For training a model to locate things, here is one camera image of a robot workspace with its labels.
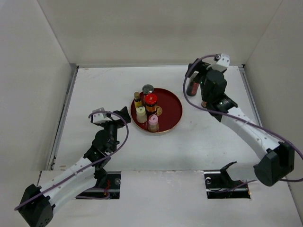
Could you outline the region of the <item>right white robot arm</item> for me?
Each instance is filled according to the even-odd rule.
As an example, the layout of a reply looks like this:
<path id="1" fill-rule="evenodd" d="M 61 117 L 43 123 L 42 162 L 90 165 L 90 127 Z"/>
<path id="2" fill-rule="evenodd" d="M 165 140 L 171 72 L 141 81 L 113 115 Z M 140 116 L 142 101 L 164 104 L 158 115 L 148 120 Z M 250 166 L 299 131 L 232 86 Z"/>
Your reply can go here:
<path id="1" fill-rule="evenodd" d="M 254 124 L 226 95 L 224 73 L 229 67 L 229 58 L 216 54 L 211 57 L 213 64 L 198 58 L 188 65 L 185 73 L 185 79 L 197 83 L 201 89 L 202 105 L 198 109 L 234 131 L 259 158 L 258 163 L 242 168 L 244 179 L 258 180 L 268 187 L 284 181 L 294 170 L 295 148 L 286 139 Z"/>

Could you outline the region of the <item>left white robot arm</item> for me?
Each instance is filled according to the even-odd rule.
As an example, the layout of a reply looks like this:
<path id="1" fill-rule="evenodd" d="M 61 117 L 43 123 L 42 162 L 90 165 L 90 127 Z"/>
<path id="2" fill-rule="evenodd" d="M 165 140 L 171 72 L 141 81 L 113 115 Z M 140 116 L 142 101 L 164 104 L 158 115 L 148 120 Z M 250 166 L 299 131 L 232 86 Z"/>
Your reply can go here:
<path id="1" fill-rule="evenodd" d="M 15 210 L 31 227 L 45 227 L 54 214 L 67 202 L 90 188 L 102 188 L 106 184 L 107 173 L 104 166 L 125 142 L 119 142 L 117 132 L 125 128 L 131 117 L 127 107 L 120 111 L 106 111 L 99 108 L 89 115 L 90 122 L 102 127 L 88 151 L 72 166 L 52 180 L 35 186 L 28 186 L 20 204 Z"/>

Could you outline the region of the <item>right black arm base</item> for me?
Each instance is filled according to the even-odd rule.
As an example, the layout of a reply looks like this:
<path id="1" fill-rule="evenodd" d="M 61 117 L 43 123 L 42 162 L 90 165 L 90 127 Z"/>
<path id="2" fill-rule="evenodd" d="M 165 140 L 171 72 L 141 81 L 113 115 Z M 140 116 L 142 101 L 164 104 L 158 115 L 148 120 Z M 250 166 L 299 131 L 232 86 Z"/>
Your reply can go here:
<path id="1" fill-rule="evenodd" d="M 204 171 L 206 196 L 208 199 L 250 199 L 250 191 L 246 181 L 234 181 L 228 175 L 230 162 L 219 170 Z"/>

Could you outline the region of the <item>pink cap spice jar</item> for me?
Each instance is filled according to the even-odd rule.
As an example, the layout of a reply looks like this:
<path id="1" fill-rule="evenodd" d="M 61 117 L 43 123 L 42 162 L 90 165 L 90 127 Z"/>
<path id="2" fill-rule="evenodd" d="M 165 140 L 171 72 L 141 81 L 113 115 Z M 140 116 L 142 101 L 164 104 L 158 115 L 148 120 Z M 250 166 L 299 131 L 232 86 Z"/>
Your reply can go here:
<path id="1" fill-rule="evenodd" d="M 149 116 L 147 128 L 150 132 L 157 132 L 159 130 L 159 121 L 157 115 L 152 114 Z"/>

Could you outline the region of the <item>red lid sauce jar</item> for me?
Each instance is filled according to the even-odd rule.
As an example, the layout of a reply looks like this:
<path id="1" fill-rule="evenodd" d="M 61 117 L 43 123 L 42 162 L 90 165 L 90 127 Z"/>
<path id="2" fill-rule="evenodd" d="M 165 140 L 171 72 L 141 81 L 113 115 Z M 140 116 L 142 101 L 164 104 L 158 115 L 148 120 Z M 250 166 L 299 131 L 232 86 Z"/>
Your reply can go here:
<path id="1" fill-rule="evenodd" d="M 157 111 L 157 101 L 158 97 L 154 93 L 150 93 L 145 95 L 144 97 L 144 103 L 145 108 L 148 114 L 155 114 Z"/>

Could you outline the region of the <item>small yellow label bottle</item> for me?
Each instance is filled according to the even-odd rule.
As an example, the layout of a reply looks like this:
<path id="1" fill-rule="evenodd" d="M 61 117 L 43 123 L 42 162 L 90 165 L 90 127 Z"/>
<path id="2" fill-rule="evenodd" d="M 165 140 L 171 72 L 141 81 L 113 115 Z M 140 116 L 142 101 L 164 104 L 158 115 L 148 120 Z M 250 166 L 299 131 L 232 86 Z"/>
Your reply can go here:
<path id="1" fill-rule="evenodd" d="M 134 106 L 135 109 L 142 106 L 141 96 L 139 92 L 134 92 Z"/>

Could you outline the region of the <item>tall dark soy sauce bottle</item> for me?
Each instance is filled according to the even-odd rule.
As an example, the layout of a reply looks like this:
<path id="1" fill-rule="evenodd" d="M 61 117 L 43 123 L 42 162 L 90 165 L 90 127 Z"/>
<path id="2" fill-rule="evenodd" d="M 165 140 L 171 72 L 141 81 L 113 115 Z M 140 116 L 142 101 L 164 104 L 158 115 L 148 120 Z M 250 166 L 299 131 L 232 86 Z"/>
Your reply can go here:
<path id="1" fill-rule="evenodd" d="M 198 72 L 194 72 L 188 79 L 189 83 L 187 85 L 186 94 L 188 96 L 195 96 L 197 94 L 197 90 L 200 86 L 200 78 L 201 74 Z"/>

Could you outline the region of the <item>cream cap spice jar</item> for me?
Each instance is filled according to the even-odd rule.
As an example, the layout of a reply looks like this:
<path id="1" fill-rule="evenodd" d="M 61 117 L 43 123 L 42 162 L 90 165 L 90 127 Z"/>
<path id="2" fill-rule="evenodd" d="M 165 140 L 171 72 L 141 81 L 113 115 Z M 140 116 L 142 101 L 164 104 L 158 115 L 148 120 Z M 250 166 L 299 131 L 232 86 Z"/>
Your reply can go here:
<path id="1" fill-rule="evenodd" d="M 147 114 L 144 106 L 136 108 L 136 119 L 138 123 L 145 123 L 147 121 Z"/>

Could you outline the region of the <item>silver cap spice shaker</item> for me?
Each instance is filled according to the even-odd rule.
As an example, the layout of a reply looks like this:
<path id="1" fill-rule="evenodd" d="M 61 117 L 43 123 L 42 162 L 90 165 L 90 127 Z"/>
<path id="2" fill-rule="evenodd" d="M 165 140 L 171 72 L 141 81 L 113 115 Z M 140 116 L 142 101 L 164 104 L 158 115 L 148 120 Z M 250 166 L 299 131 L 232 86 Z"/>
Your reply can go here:
<path id="1" fill-rule="evenodd" d="M 151 84 L 146 84 L 142 87 L 143 95 L 146 96 L 148 94 L 152 94 L 154 92 L 154 87 Z"/>

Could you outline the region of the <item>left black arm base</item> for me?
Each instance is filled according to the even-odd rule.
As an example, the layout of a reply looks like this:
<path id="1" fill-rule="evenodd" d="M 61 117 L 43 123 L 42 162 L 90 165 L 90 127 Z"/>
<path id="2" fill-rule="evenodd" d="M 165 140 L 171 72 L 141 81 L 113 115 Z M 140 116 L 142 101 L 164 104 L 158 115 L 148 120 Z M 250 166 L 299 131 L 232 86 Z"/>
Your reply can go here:
<path id="1" fill-rule="evenodd" d="M 120 198 L 121 172 L 107 172 L 106 178 L 97 180 L 94 187 L 76 196 L 82 200 L 117 200 Z"/>

